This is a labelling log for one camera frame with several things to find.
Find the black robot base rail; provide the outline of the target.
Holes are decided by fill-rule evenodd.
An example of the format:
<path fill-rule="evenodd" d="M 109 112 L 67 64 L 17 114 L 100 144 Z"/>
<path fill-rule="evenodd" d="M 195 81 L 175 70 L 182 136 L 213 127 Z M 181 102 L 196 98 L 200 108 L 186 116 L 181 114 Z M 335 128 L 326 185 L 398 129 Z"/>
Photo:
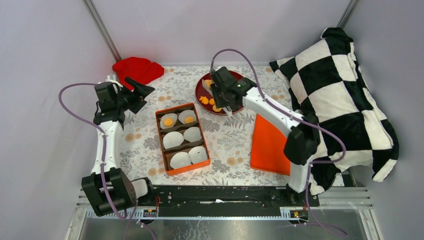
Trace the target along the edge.
<path fill-rule="evenodd" d="M 281 217 L 284 209 L 318 207 L 319 199 L 288 186 L 155 185 L 140 207 L 158 210 L 159 217 Z"/>

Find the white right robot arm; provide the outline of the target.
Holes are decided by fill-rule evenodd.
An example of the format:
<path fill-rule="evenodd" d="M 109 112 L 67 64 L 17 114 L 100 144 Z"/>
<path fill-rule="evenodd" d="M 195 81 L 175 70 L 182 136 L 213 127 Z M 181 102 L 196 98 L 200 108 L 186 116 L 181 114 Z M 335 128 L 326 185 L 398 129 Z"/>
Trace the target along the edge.
<path fill-rule="evenodd" d="M 236 79 L 226 67 L 211 70 L 210 78 L 217 107 L 231 110 L 244 107 L 254 111 L 286 137 L 283 152 L 290 161 L 288 186 L 291 188 L 286 198 L 293 206 L 301 205 L 307 199 L 308 166 L 320 143 L 317 119 L 290 111 L 263 93 L 252 80 Z"/>

